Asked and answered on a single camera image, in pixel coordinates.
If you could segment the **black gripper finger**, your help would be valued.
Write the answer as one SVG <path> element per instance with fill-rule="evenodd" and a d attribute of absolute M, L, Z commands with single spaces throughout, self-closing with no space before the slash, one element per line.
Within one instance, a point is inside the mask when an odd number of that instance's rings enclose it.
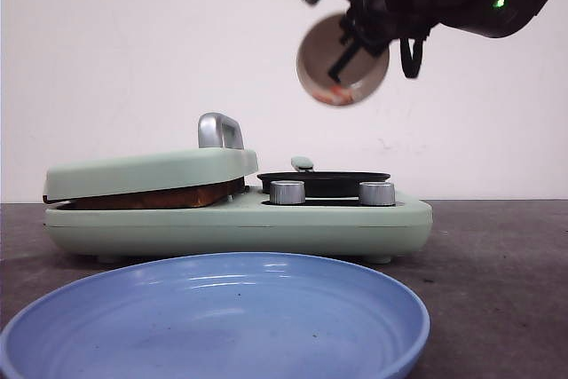
<path fill-rule="evenodd" d="M 352 80 L 343 77 L 344 70 L 350 65 L 356 54 L 361 49 L 361 43 L 354 39 L 340 39 L 339 44 L 344 48 L 339 58 L 328 69 L 327 75 L 335 83 L 352 84 Z"/>

